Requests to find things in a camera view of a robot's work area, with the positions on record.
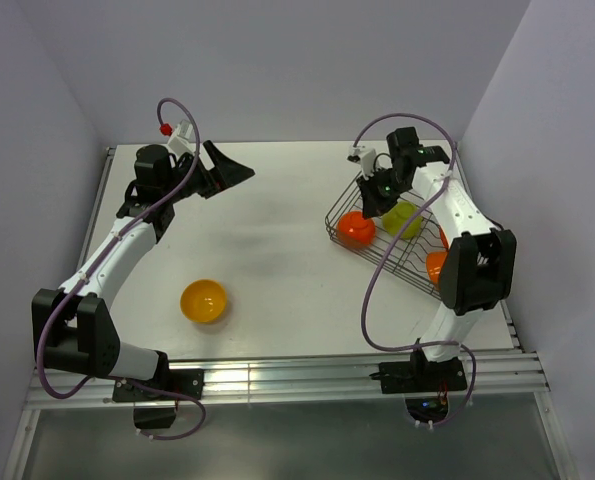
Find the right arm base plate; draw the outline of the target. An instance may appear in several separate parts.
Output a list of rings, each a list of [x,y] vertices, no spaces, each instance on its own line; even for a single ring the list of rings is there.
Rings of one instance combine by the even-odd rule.
[[[380,384],[384,395],[426,394],[405,403],[413,423],[427,427],[448,417],[451,392],[465,392],[468,388],[463,364],[457,357],[434,362],[421,350],[414,351],[406,361],[379,363],[369,378]]]

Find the red-orange plastic bowl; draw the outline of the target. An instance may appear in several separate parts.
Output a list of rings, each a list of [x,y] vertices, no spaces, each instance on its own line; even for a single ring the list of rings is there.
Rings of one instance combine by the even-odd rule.
[[[442,245],[443,245],[444,249],[446,251],[448,251],[450,248],[450,242],[448,241],[448,238],[447,238],[444,230],[442,228],[439,228],[439,233],[440,233],[440,240],[442,242]]]

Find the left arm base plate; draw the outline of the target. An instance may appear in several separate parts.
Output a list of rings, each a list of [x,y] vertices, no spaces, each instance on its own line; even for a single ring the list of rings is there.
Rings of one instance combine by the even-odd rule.
[[[158,440],[175,440],[190,436],[203,426],[207,417],[201,402],[203,386],[203,369],[169,371],[152,380],[117,380],[111,400],[133,405],[133,424],[141,434],[152,435]],[[199,419],[186,432],[167,434],[180,418],[182,402],[196,405]]]

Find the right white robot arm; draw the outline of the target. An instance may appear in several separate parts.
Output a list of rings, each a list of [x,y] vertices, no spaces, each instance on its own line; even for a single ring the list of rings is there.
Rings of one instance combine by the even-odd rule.
[[[361,167],[357,185],[363,216],[384,216],[412,191],[448,243],[438,278],[440,306],[419,340],[425,356],[409,368],[412,383],[429,390],[444,377],[441,362],[456,357],[482,315],[509,296],[517,240],[511,230],[489,220],[454,177],[455,152],[422,145],[412,127],[391,132],[386,142],[388,167],[379,164],[372,148],[353,144],[349,149],[349,160]]]

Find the yellow-orange bowl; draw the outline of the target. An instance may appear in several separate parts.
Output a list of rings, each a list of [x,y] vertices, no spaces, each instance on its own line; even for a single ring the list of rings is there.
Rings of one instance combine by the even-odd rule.
[[[217,281],[200,279],[189,284],[181,294],[181,313],[190,321],[207,324],[217,321],[225,312],[228,297]]]

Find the white bowl orange outside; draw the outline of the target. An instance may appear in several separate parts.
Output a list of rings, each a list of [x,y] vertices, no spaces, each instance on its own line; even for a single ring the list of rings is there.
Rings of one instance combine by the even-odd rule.
[[[429,253],[426,257],[426,272],[429,280],[434,286],[439,285],[439,277],[447,256],[447,251],[435,251]]]

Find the lime green bowl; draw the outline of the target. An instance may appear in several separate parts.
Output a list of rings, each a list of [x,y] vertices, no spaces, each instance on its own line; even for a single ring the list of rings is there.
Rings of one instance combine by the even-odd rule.
[[[382,217],[383,228],[388,234],[395,236],[417,210],[418,207],[413,203],[408,201],[399,201]],[[403,240],[409,240],[416,236],[420,231],[422,220],[423,217],[421,214],[415,217],[410,222],[408,228],[401,233],[400,238]]]

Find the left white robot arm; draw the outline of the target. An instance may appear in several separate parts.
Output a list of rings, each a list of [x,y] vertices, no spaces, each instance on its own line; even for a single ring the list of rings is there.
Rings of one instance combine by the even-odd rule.
[[[87,378],[130,378],[149,399],[172,386],[166,356],[120,340],[110,315],[115,297],[141,259],[162,239],[177,202],[192,195],[205,199],[255,174],[203,144],[212,162],[206,168],[190,151],[174,153],[163,145],[137,150],[135,177],[102,244],[88,261],[56,289],[41,289],[31,303],[37,370],[81,374]]]

